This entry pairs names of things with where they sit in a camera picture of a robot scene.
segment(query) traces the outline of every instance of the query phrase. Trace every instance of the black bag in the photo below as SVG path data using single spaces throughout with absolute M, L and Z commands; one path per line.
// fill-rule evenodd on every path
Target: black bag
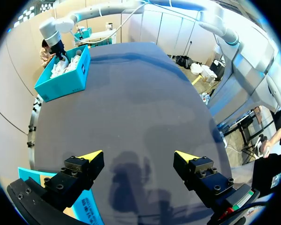
M 193 63 L 192 59 L 187 57 L 187 56 L 176 56 L 176 63 L 181 66 L 184 67 L 185 69 L 189 69 L 191 67 L 191 64 Z

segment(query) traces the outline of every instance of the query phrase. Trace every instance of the woman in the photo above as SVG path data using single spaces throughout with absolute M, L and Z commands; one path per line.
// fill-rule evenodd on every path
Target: woman
M 41 57 L 42 67 L 44 67 L 44 68 L 49 64 L 51 59 L 55 56 L 55 54 L 50 54 L 49 50 L 50 50 L 50 47 L 48 46 L 47 42 L 45 40 L 43 40 L 42 48 L 41 48 L 41 51 L 39 54 Z

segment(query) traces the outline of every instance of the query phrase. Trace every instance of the wall panel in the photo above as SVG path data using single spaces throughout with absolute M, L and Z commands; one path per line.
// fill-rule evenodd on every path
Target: wall panel
M 34 97 L 11 62 L 6 41 L 0 47 L 0 112 L 21 131 L 28 133 Z

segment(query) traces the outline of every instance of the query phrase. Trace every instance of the teal box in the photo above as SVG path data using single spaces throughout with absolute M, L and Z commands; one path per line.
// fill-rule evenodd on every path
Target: teal box
M 60 76 L 50 78 L 53 65 L 59 62 L 59 58 L 54 58 L 46 66 L 40 75 L 34 89 L 45 102 L 69 95 L 85 89 L 86 79 L 90 65 L 90 53 L 87 45 L 83 45 L 66 52 L 66 57 L 71 58 L 76 55 L 76 51 L 81 50 L 82 54 L 75 70 L 64 73 Z
M 74 35 L 78 39 L 80 39 L 80 37 L 82 37 L 82 39 L 85 39 L 85 38 L 89 38 L 91 33 L 92 33 L 92 29 L 91 28 L 87 28 L 87 30 L 84 30 L 84 31 L 81 31 L 81 32 L 78 31 Z

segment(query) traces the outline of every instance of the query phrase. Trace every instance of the table surface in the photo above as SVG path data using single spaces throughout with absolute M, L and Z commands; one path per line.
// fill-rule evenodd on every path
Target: table surface
M 86 89 L 42 105 L 35 169 L 104 151 L 92 191 L 105 224 L 204 224 L 212 211 L 187 191 L 174 151 L 208 156 L 231 176 L 219 131 L 175 63 L 153 43 L 90 49 Z

